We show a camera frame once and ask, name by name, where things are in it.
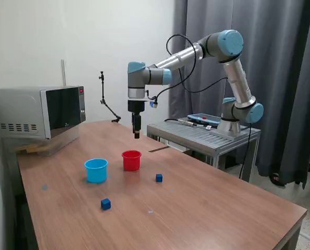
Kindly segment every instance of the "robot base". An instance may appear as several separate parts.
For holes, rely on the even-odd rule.
[[[241,131],[239,121],[221,120],[217,129],[211,130],[210,133],[231,141],[238,140],[245,136],[249,131]]]

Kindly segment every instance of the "blue cup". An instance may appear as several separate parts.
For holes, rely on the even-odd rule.
[[[102,183],[107,179],[108,161],[105,159],[91,159],[84,163],[87,172],[87,181]]]

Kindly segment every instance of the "microwave door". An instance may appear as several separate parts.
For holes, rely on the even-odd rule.
[[[81,123],[77,87],[46,91],[51,138]]]

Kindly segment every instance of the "gray curtain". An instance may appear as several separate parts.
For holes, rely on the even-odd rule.
[[[279,171],[284,183],[305,183],[310,158],[310,0],[176,1],[175,18],[174,32],[192,41],[225,29],[243,35],[241,62],[252,94],[265,108],[264,117],[253,125],[262,130],[259,174]],[[173,50],[185,46],[185,41],[174,41]],[[216,59],[207,58],[198,62],[185,86],[199,90],[224,76]],[[170,91],[170,116],[219,116],[225,96],[233,95],[224,81],[198,94],[179,86]]]

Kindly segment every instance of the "blue cube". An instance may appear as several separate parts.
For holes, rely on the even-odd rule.
[[[163,181],[163,175],[161,173],[156,174],[156,182],[162,182]]]
[[[108,198],[101,200],[101,208],[103,210],[110,209],[111,208],[111,201]]]

